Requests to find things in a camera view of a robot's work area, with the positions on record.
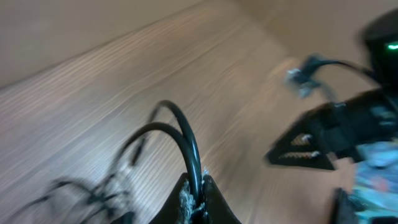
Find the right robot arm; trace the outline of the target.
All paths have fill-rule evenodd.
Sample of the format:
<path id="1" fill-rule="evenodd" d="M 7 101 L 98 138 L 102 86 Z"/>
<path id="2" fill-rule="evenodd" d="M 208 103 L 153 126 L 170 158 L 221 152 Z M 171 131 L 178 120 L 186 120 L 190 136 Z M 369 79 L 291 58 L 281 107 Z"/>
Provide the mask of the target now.
<path id="1" fill-rule="evenodd" d="M 320 89 L 326 103 L 304 112 L 266 154 L 270 164 L 333 170 L 330 154 L 356 165 L 352 192 L 338 188 L 332 223 L 397 222 L 397 11 L 366 26 L 361 38 L 371 68 L 309 56 L 285 78 L 302 98 Z M 346 101 L 315 78 L 325 65 L 339 65 L 378 84 Z"/>

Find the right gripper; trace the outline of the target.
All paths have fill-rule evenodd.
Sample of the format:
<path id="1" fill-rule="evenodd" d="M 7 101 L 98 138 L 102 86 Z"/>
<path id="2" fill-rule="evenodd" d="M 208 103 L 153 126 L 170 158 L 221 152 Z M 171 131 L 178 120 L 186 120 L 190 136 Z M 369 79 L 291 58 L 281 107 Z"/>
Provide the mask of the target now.
<path id="1" fill-rule="evenodd" d="M 363 94 L 304 112 L 266 154 L 270 164 L 335 170 L 330 153 L 357 162 L 351 192 L 334 194 L 333 223 L 397 223 L 397 97 Z"/>

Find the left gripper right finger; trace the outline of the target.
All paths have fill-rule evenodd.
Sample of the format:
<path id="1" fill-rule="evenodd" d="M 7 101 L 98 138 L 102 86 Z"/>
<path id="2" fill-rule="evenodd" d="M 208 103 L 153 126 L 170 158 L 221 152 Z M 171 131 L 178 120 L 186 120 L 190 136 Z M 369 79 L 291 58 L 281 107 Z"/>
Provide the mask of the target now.
<path id="1" fill-rule="evenodd" d="M 212 176 L 203 176 L 203 202 L 205 204 L 201 223 L 241 224 L 234 215 Z"/>

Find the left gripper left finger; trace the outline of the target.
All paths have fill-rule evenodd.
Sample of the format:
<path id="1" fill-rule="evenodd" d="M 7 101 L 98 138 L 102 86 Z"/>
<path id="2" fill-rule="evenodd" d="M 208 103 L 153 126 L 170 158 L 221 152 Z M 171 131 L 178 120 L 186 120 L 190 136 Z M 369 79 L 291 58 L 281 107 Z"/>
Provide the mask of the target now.
<path id="1" fill-rule="evenodd" d="M 191 199 L 188 174 L 183 173 L 167 197 L 162 208 L 149 224 L 184 223 L 187 211 L 187 200 Z"/>

